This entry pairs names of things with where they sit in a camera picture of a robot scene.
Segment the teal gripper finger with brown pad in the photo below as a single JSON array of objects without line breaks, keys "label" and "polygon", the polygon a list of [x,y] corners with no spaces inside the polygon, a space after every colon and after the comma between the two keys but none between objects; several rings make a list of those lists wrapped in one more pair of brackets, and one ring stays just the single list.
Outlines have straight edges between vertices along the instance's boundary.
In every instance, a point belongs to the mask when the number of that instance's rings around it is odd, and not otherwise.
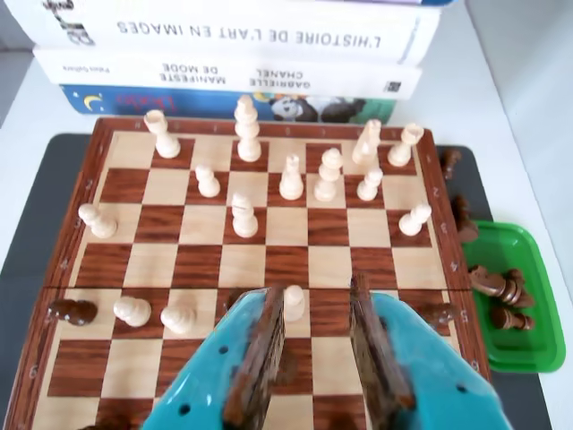
[{"label": "teal gripper finger with brown pad", "polygon": [[499,396],[437,332],[451,303],[421,314],[350,279],[350,340],[365,406],[375,429],[509,429]]},{"label": "teal gripper finger with brown pad", "polygon": [[285,342],[284,292],[237,298],[141,427],[262,429]]}]

